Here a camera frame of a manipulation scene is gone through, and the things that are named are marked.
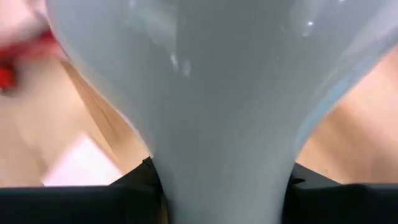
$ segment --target black object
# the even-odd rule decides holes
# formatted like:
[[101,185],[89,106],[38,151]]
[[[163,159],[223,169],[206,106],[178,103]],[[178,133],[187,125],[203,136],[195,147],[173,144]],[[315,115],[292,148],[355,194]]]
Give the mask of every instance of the black object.
[[150,158],[110,186],[0,190],[0,223],[162,223]]
[[290,176],[283,223],[398,223],[398,185],[340,185],[303,168]]
[[[0,189],[0,223],[167,223],[150,158],[104,187]],[[396,184],[340,185],[296,164],[282,223],[398,223]]]

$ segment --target blurred background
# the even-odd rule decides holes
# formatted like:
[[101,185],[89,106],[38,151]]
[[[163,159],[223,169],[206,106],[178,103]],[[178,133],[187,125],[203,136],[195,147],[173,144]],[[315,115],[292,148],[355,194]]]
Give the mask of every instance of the blurred background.
[[[0,0],[0,70],[0,187],[106,185],[149,156],[51,37],[43,1]],[[398,48],[336,104],[297,162],[345,184],[397,182],[396,136]]]

